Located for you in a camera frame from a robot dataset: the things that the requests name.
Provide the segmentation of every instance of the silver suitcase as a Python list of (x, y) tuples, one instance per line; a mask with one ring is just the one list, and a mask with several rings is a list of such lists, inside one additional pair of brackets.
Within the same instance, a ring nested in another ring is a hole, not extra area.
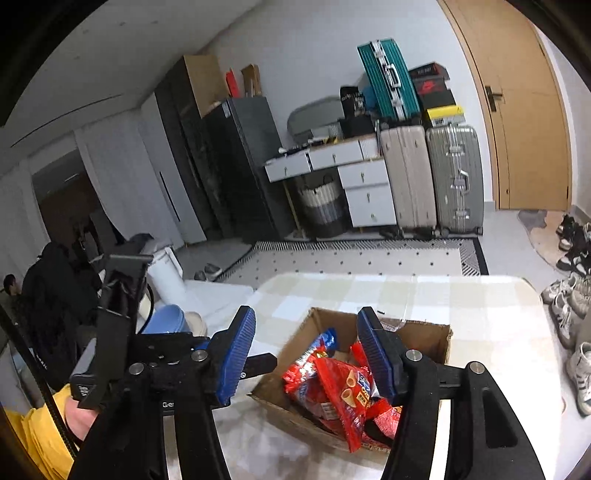
[(469, 125), (427, 130), (441, 234), (482, 234), (484, 188), (476, 131)]

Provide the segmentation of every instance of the snack bag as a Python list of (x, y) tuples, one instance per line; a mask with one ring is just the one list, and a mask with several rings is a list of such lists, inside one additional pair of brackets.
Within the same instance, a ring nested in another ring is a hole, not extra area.
[(317, 375), (302, 382), (297, 389), (289, 393), (289, 396), (312, 415), (318, 417), (325, 427), (345, 438), (339, 415), (329, 401)]
[(357, 362), (361, 368), (367, 370), (367, 373), (369, 374), (368, 378), (371, 378), (371, 390), (369, 396), (372, 398), (379, 397), (378, 387), (376, 386), (373, 375), (371, 375), (371, 370), (369, 369), (368, 358), (365, 356), (365, 351), (363, 350), (363, 346), (359, 340), (351, 345), (350, 353), (355, 362)]
[(296, 390), (302, 382), (316, 375), (314, 359), (333, 356), (337, 348), (335, 329), (329, 328), (318, 335), (308, 349), (293, 362), (282, 378), (285, 380), (285, 393)]
[(392, 407), (385, 398), (382, 398), (368, 408), (366, 418), (373, 419), (380, 432), (394, 440), (401, 412), (402, 407)]
[(345, 431), (349, 451), (361, 447), (363, 424), (369, 407), (370, 380), (359, 367), (333, 358), (315, 360), (318, 378)]

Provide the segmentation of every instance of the sneaker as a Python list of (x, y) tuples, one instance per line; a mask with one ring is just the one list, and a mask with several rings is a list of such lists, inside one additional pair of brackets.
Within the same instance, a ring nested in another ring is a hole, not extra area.
[(575, 272), (572, 272), (568, 278), (556, 280), (541, 293), (542, 301), (545, 304), (550, 304), (560, 292), (564, 293), (565, 296), (570, 295), (573, 288), (580, 280), (581, 277)]
[(560, 343), (564, 348), (572, 350), (576, 340), (575, 329), (581, 320), (574, 313), (562, 292), (556, 295), (550, 305), (550, 316), (556, 323), (556, 332)]
[(205, 276), (205, 272), (203, 270), (199, 270), (198, 272), (196, 272), (193, 279), (199, 281), (207, 281), (207, 277)]
[(579, 253), (571, 248), (566, 255), (562, 256), (560, 260), (556, 262), (556, 268), (564, 271), (574, 271), (576, 266), (581, 263), (581, 256)]
[(222, 273), (222, 269), (212, 263), (205, 264), (203, 271), (212, 277), (218, 277)]
[(569, 295), (569, 305), (581, 318), (585, 318), (591, 304), (591, 277), (578, 282)]
[(562, 236), (564, 233), (564, 227), (568, 224), (571, 224), (571, 223), (574, 223), (574, 218), (571, 217), (570, 215), (563, 215), (562, 216), (562, 223), (556, 229), (556, 233), (559, 236)]
[(581, 415), (591, 415), (591, 343), (583, 342), (566, 362), (567, 375), (577, 391), (577, 408)]
[(564, 236), (561, 238), (560, 242), (558, 242), (558, 248), (566, 252), (570, 250), (573, 245), (577, 245), (580, 250), (584, 250), (586, 244), (587, 238), (585, 236), (585, 229), (578, 223), (574, 223), (572, 227), (569, 225), (569, 227), (564, 230)]

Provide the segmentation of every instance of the hand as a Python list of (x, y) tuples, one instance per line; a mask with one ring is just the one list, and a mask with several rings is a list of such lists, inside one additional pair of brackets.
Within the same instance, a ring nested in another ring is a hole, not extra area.
[(64, 407), (64, 417), (66, 423), (72, 433), (80, 440), (84, 440), (90, 427), (95, 422), (95, 419), (99, 413), (94, 410), (85, 410), (78, 408), (78, 402), (72, 397), (66, 399), (66, 405)]

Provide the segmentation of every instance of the table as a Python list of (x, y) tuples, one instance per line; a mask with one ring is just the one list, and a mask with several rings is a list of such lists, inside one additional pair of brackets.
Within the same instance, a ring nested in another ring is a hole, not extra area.
[[(545, 477), (554, 478), (561, 415), (558, 362), (541, 301), (525, 280), (283, 274), (263, 284), (246, 304), (257, 320), (251, 355), (277, 353), (313, 306), (354, 313), (372, 306), (389, 317), (450, 324), (449, 364), (465, 367), (478, 360), (489, 369), (529, 436)], [(210, 317), (210, 335), (225, 328), (233, 313)], [(233, 478), (381, 477), (385, 455), (340, 452), (288, 432), (244, 396), (255, 384), (256, 379), (241, 382), (232, 405), (214, 412)], [(431, 479), (444, 476), (449, 407), (449, 401), (442, 402)]]

